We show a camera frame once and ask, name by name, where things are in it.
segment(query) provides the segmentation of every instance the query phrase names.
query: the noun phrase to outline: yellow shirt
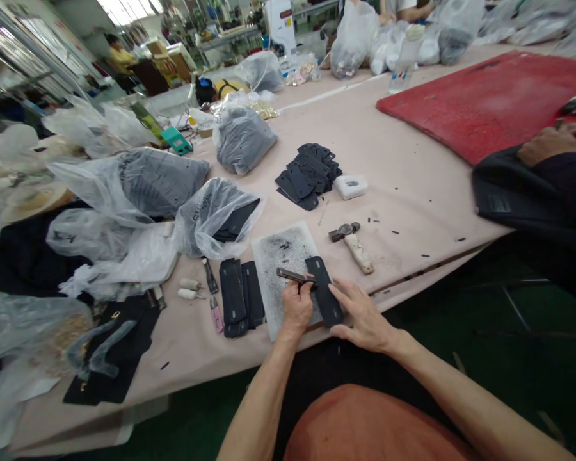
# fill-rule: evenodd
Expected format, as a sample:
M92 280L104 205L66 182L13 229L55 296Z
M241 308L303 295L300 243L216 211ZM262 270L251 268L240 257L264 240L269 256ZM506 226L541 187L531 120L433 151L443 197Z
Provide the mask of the yellow shirt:
M132 74L132 71L128 70L127 67L136 64L136 58L128 53L124 48L117 51L115 48L111 47L109 49L109 59L120 74Z

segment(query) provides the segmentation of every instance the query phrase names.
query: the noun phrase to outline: window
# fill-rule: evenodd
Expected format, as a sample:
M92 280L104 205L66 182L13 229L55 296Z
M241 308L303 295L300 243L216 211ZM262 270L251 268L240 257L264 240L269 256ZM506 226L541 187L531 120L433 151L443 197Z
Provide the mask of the window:
M158 0L98 0L98 3L116 26L126 26L163 10Z

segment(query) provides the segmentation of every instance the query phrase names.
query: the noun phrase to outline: table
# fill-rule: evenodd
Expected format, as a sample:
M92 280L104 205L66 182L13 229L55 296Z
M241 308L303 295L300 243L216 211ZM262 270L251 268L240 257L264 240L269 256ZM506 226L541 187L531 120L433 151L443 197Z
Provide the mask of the table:
M516 47L470 48L459 65L422 68L412 84L425 83L511 49ZM528 50L546 53L550 47ZM212 163L209 177L229 177L265 196L265 212L251 238L305 220L331 276L361 283L378 309L385 311L434 284L511 230L476 216L471 169L465 162L408 124L376 110L375 102L386 95L390 76L366 80L370 75L363 69L346 84L324 72L319 83L282 92L276 101L282 114L269 120L278 142L245 177L230 174L215 162L210 139L197 145L193 155ZM333 190L311 212L275 192L273 179L305 142L318 142L333 150L346 174L364 174L369 192L344 202ZM345 245L330 243L327 238L329 230L346 220L362 224L359 235L376 266L372 275L362 275ZM252 259L248 247L241 260ZM211 263L215 274L219 265L219 261ZM406 277L420 271L422 276L406 281ZM152 346L141 358L125 403L64 405L61 399L69 381L62 380L51 392L26 403L11 445L14 454L49 455L123 442L122 425L135 405L262 363L271 347L266 326L235 340L216 334L208 300L187 302L177 298L182 277L205 280L200 261L181 257L173 275L163 284L168 306L160 315ZM303 336L299 348L328 336L327 330L315 329Z
M248 26L244 29L240 29L235 32L228 32L218 38L214 38L208 42L202 42L198 45L198 50L202 53L209 51L214 48L218 48L224 45L231 44L242 38L248 38L251 36L260 35L260 31L257 26Z

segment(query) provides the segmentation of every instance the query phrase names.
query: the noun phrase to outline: red cutting board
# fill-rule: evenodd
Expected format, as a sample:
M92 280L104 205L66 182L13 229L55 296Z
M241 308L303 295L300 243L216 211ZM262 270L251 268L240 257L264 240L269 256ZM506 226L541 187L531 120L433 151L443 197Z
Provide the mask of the red cutting board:
M380 99L376 107L476 165L553 126L573 96L575 60L511 51ZM576 116L568 122L576 122Z

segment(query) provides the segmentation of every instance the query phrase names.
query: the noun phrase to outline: water bottle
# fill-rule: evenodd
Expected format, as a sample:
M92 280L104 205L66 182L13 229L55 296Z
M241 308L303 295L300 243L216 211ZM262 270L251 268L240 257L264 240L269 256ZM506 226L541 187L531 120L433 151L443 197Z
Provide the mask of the water bottle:
M405 39L401 45L399 60L397 60L395 71L392 73L392 79L388 87L389 94L402 92L409 87L410 79L414 72L414 65L422 46L423 35L424 26L412 24L408 27Z

